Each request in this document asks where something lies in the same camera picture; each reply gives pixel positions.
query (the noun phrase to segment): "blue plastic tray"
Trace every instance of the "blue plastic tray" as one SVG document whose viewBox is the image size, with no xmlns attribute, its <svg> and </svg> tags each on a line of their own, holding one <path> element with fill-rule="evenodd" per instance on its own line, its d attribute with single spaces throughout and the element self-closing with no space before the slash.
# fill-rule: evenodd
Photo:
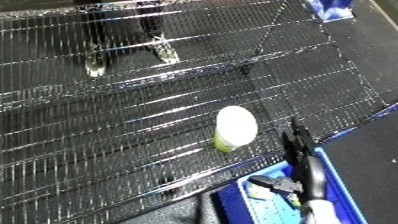
<svg viewBox="0 0 398 224">
<path fill-rule="evenodd" d="M 333 202 L 341 223 L 367 223 L 323 149 L 317 148 L 316 151 L 326 166 L 327 198 Z M 290 171 L 291 167 L 286 162 L 281 162 L 242 177 L 218 192 L 230 224 L 300 223 L 299 209 L 291 206 L 282 195 L 272 194 L 267 200 L 258 200 L 248 197 L 246 191 L 247 179 L 252 175 L 279 177 L 288 176 Z"/>
</svg>

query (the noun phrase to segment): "blue container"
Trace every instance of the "blue container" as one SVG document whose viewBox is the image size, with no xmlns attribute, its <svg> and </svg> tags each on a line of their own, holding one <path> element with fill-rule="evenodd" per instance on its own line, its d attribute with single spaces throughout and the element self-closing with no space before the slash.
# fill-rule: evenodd
<svg viewBox="0 0 398 224">
<path fill-rule="evenodd" d="M 352 0 L 306 0 L 324 22 L 353 18 Z"/>
<path fill-rule="evenodd" d="M 339 175 L 322 148 L 316 149 L 326 167 L 327 199 L 333 202 L 336 215 L 342 224 L 367 223 L 345 188 Z M 230 224 L 292 224 L 300 223 L 300 211 L 287 202 L 285 196 L 272 193 L 266 200 L 250 198 L 247 195 L 247 179 L 252 175 L 270 177 L 289 176 L 291 166 L 286 162 L 238 179 L 218 192 Z"/>
</svg>

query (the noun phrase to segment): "white sneaker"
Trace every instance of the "white sneaker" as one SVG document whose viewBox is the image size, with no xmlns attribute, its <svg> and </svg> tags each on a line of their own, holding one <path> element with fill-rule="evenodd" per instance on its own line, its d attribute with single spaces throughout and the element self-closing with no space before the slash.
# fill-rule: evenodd
<svg viewBox="0 0 398 224">
<path fill-rule="evenodd" d="M 180 62 L 180 58 L 176 50 L 166 41 L 164 38 L 164 34 L 160 36 L 153 36 L 152 45 L 149 46 L 149 49 L 162 61 L 167 64 L 175 64 Z"/>
<path fill-rule="evenodd" d="M 85 60 L 87 75 L 93 78 L 103 76 L 106 67 L 106 55 L 104 46 L 89 43 Z"/>
</svg>

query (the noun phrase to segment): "paper cup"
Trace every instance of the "paper cup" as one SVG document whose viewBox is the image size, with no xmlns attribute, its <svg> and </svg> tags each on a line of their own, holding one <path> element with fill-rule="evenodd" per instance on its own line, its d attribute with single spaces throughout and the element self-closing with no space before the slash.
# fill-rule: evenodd
<svg viewBox="0 0 398 224">
<path fill-rule="evenodd" d="M 217 115 L 214 145 L 220 151 L 232 152 L 252 142 L 257 132 L 257 121 L 250 111 L 243 107 L 228 106 Z"/>
</svg>

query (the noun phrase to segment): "wire rack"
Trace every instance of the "wire rack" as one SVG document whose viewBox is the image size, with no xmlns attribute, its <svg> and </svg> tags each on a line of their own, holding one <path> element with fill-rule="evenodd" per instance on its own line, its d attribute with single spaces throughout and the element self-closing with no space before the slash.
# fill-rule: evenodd
<svg viewBox="0 0 398 224">
<path fill-rule="evenodd" d="M 0 14 L 0 223 L 120 221 L 281 161 L 293 115 L 321 139 L 383 106 L 302 1 L 152 3 Z M 181 62 L 147 50 L 146 17 L 164 18 Z M 92 79 L 82 26 L 99 23 L 108 65 Z M 224 154 L 228 105 L 260 132 Z"/>
</svg>

